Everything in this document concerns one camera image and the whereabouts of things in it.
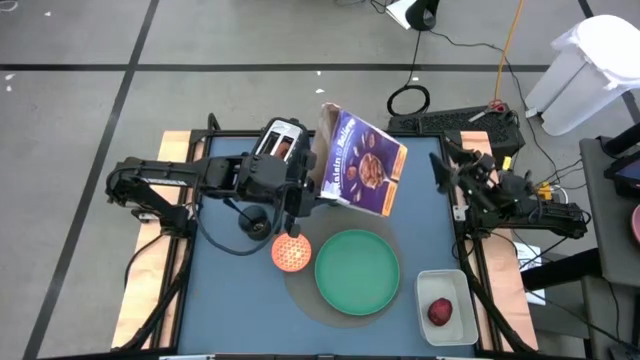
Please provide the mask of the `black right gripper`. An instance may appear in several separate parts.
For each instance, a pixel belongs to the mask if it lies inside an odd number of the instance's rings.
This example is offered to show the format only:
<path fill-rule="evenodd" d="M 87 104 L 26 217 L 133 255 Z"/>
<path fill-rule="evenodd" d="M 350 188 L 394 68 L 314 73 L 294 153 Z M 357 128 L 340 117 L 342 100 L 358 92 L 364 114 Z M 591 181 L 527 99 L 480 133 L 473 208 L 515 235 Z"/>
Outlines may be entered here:
<path fill-rule="evenodd" d="M 465 150 L 460 147 L 449 147 L 448 153 L 456 165 L 455 184 L 464 196 L 472 200 L 490 200 L 493 195 L 490 180 L 495 170 L 494 157 L 479 150 Z M 430 153 L 429 158 L 437 191 L 447 194 L 453 186 L 451 168 L 435 153 Z"/>

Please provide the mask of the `purple cereal box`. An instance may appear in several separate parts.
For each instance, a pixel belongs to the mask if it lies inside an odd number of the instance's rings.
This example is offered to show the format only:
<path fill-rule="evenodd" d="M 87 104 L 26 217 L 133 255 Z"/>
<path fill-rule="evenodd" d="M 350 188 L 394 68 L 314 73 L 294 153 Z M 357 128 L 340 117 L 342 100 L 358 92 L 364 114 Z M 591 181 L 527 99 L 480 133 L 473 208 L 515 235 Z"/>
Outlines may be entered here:
<path fill-rule="evenodd" d="M 391 214 L 408 148 L 383 130 L 325 103 L 311 151 L 319 197 L 382 217 Z"/>

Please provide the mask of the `black spoon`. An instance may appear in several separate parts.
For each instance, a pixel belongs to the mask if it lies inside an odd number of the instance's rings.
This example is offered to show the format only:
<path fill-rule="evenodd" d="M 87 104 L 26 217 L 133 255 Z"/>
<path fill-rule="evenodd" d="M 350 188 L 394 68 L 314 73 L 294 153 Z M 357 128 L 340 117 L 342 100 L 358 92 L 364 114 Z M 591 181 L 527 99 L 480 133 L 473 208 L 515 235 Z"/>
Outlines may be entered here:
<path fill-rule="evenodd" d="M 238 224 L 243 231 L 250 232 L 261 229 L 262 225 L 260 218 L 256 218 L 255 216 L 248 214 L 245 210 L 241 210 L 236 203 L 229 198 L 225 198 L 223 203 L 239 215 Z"/>

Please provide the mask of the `white plastic container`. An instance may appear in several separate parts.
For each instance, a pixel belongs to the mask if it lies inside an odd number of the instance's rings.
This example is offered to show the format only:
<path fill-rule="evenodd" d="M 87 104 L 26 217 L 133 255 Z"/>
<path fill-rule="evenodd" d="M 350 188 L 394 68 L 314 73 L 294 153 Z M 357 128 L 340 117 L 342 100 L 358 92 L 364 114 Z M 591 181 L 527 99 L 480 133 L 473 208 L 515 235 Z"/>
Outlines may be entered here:
<path fill-rule="evenodd" d="M 461 270 L 425 270 L 415 281 L 415 297 L 421 336 L 433 346 L 474 345 L 478 339 L 475 309 L 467 278 Z M 428 308 L 444 298 L 452 305 L 442 326 L 428 318 Z"/>

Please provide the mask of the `red apple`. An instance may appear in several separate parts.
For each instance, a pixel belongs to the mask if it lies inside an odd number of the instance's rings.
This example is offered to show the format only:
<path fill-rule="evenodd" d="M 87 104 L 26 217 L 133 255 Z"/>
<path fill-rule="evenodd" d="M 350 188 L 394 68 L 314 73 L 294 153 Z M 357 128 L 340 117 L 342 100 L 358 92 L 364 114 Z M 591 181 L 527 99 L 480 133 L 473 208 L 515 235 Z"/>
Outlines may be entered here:
<path fill-rule="evenodd" d="M 427 309 L 429 321 L 438 327 L 446 325 L 453 313 L 453 305 L 449 299 L 439 298 L 435 300 Z"/>

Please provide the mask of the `black silver toaster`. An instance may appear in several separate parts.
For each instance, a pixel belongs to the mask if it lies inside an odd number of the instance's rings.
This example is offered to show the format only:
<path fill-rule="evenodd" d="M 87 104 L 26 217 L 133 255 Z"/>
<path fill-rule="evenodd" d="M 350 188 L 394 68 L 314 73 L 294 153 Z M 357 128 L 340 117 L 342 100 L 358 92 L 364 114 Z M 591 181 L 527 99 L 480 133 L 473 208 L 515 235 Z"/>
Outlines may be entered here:
<path fill-rule="evenodd" d="M 286 160 L 275 155 L 279 143 L 285 138 L 291 138 L 292 144 Z M 284 164 L 288 168 L 298 169 L 300 155 L 303 149 L 311 150 L 310 133 L 297 119 L 272 118 L 262 130 L 249 160 L 252 164 L 272 163 Z"/>

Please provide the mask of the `orange bowl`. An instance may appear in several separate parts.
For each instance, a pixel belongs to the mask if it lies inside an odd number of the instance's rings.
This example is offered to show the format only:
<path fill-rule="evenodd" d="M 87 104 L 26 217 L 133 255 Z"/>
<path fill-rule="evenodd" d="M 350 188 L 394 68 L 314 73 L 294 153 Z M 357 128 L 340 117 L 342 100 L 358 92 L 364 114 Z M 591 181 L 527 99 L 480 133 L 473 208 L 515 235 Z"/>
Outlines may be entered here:
<path fill-rule="evenodd" d="M 274 265 L 284 272 L 301 271 L 311 261 L 311 243 L 302 234 L 298 237 L 280 234 L 272 244 L 271 258 Z"/>

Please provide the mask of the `green plate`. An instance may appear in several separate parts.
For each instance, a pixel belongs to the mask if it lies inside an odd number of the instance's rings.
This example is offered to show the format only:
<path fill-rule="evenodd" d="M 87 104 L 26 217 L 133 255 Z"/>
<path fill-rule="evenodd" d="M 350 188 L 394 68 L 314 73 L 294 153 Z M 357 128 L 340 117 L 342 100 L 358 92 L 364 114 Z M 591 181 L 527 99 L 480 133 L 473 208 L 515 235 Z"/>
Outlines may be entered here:
<path fill-rule="evenodd" d="M 365 230 L 340 232 L 320 248 L 314 263 L 316 286 L 341 313 L 368 316 L 383 310 L 400 284 L 400 265 L 392 247 Z"/>

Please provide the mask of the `white trash bin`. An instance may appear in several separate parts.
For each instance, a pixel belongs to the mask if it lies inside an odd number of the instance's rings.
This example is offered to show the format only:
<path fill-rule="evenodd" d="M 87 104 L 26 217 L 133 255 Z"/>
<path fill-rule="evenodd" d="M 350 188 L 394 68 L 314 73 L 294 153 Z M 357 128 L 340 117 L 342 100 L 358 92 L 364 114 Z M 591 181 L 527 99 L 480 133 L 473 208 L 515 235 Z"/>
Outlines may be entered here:
<path fill-rule="evenodd" d="M 561 136 L 620 97 L 614 84 L 577 48 L 562 50 L 525 98 L 528 110 L 541 114 L 542 128 Z"/>

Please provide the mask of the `wooden side board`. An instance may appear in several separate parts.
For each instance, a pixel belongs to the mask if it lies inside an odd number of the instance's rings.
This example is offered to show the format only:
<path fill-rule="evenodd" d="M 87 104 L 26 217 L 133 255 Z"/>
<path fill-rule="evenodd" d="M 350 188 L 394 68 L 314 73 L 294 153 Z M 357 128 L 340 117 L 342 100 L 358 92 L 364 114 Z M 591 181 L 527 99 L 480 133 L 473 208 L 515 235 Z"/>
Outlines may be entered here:
<path fill-rule="evenodd" d="M 488 134 L 481 131 L 454 131 L 460 135 L 459 145 L 467 150 L 478 150 L 491 154 Z M 488 238 L 482 240 L 482 251 L 477 247 L 471 255 L 470 265 L 476 276 L 484 278 L 481 283 L 490 289 L 491 297 L 501 314 L 512 329 L 530 347 L 538 350 L 529 306 L 524 291 L 512 232 L 509 229 L 496 229 Z M 483 350 L 513 351 L 504 336 L 491 323 L 486 310 L 476 296 L 477 325 L 479 347 Z"/>
<path fill-rule="evenodd" d="M 202 157 L 204 145 L 191 139 L 189 131 L 166 131 L 157 159 L 186 162 Z M 124 291 L 111 346 L 123 346 L 151 314 L 179 272 L 186 253 L 186 241 L 165 236 L 157 220 L 140 226 L 133 261 Z"/>

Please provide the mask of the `black beam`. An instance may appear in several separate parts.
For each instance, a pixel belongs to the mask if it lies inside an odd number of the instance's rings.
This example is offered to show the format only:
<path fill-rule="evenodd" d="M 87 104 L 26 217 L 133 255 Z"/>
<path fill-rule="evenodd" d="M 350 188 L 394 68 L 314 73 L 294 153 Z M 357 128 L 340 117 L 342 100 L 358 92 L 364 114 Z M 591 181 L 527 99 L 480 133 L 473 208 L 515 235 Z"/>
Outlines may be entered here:
<path fill-rule="evenodd" d="M 602 276 L 599 250 L 593 248 L 521 273 L 528 291 L 546 289 L 581 280 L 585 276 Z"/>

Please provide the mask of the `black rounded stand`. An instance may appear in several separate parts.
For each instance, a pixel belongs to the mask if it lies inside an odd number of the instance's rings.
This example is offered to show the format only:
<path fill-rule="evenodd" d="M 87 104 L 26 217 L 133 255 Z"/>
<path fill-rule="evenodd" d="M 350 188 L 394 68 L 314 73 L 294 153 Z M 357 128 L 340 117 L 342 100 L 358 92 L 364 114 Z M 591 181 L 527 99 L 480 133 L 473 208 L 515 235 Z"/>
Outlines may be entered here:
<path fill-rule="evenodd" d="M 415 0 L 406 10 L 405 19 L 417 31 L 430 31 L 436 26 L 440 0 Z"/>

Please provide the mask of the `black bar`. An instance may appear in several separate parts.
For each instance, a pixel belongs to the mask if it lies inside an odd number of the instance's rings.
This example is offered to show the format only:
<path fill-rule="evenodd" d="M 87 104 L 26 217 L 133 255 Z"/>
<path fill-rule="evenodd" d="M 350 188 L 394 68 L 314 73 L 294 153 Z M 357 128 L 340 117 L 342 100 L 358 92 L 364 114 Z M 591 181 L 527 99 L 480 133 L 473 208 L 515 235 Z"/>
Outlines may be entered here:
<path fill-rule="evenodd" d="M 626 152 L 633 146 L 640 143 L 640 123 L 636 123 L 614 138 L 605 136 L 599 137 L 602 151 L 613 158 Z"/>

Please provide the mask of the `grey desk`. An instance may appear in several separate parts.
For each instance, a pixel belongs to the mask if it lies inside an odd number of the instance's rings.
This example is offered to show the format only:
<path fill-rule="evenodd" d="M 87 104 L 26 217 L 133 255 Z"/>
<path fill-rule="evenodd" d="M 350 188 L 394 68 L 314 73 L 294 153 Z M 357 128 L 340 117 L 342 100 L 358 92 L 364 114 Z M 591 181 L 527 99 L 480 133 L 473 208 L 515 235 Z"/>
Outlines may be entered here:
<path fill-rule="evenodd" d="M 602 274 L 612 283 L 640 288 L 640 244 L 631 226 L 637 202 L 619 196 L 614 182 L 604 177 L 613 159 L 599 140 L 582 139 L 579 148 Z"/>

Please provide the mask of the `black tablet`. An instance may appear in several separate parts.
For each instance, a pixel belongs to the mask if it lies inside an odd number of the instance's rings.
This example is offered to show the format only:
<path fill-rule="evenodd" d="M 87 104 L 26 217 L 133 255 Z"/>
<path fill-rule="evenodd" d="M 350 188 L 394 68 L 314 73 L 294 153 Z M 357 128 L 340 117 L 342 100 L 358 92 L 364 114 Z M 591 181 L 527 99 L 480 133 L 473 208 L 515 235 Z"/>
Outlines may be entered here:
<path fill-rule="evenodd" d="M 614 161 L 604 171 L 621 197 L 640 198 L 640 150 Z"/>

